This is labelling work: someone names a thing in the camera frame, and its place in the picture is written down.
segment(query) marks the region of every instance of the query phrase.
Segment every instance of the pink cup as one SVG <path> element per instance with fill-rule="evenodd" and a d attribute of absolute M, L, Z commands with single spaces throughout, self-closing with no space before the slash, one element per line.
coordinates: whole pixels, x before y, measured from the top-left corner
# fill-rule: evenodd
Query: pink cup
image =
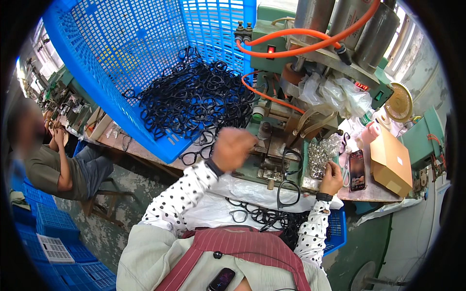
<path fill-rule="evenodd" d="M 366 125 L 366 128 L 363 129 L 361 137 L 365 144 L 369 144 L 373 142 L 379 135 L 381 135 L 381 133 L 382 130 L 380 129 L 380 125 L 372 121 Z"/>

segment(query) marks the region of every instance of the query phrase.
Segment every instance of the hand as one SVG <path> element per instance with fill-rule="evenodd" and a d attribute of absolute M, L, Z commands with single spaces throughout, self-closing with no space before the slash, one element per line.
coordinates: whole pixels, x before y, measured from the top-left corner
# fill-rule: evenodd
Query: hand
<path fill-rule="evenodd" d="M 63 129 L 54 129 L 54 138 L 55 142 L 58 144 L 58 146 L 63 146 L 63 137 L 64 132 Z"/>
<path fill-rule="evenodd" d="M 325 165 L 325 174 L 320 188 L 321 193 L 335 195 L 343 187 L 343 178 L 340 166 L 332 161 Z"/>
<path fill-rule="evenodd" d="M 243 165 L 256 141 L 245 129 L 224 128 L 215 142 L 212 161 L 224 172 L 233 171 Z"/>

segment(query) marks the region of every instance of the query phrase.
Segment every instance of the digital counter display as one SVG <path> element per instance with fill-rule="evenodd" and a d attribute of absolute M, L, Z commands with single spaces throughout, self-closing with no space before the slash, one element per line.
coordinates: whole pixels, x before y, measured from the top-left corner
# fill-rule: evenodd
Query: digital counter display
<path fill-rule="evenodd" d="M 369 86 L 364 85 L 364 84 L 361 84 L 361 83 L 359 83 L 359 82 L 356 82 L 356 83 L 354 83 L 354 84 L 355 84 L 356 86 L 358 86 L 359 88 L 361 88 L 362 90 L 364 90 L 364 91 L 367 91 L 367 90 L 369 89 Z"/>

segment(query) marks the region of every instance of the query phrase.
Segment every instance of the red indicator light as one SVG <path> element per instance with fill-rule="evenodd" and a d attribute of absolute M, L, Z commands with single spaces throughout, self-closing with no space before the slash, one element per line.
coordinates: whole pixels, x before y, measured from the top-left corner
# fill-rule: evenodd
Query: red indicator light
<path fill-rule="evenodd" d="M 267 53 L 271 54 L 275 52 L 275 47 L 274 46 L 267 46 Z"/>
<path fill-rule="evenodd" d="M 367 89 L 369 89 L 369 86 L 364 85 L 364 84 L 361 84 L 361 83 L 359 83 L 359 82 L 355 82 L 354 84 L 355 84 L 356 86 L 358 86 L 359 88 L 361 88 L 362 90 L 364 90 L 364 91 L 367 91 Z"/>

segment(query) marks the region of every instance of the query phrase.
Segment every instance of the phone screen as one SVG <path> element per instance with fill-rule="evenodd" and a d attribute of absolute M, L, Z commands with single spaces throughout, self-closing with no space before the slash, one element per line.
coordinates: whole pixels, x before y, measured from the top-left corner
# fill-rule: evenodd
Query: phone screen
<path fill-rule="evenodd" d="M 362 150 L 349 155 L 349 175 L 351 178 L 351 191 L 358 191 L 366 188 L 364 157 Z"/>
<path fill-rule="evenodd" d="M 229 268 L 223 268 L 209 284 L 209 291 L 225 291 L 236 273 Z"/>

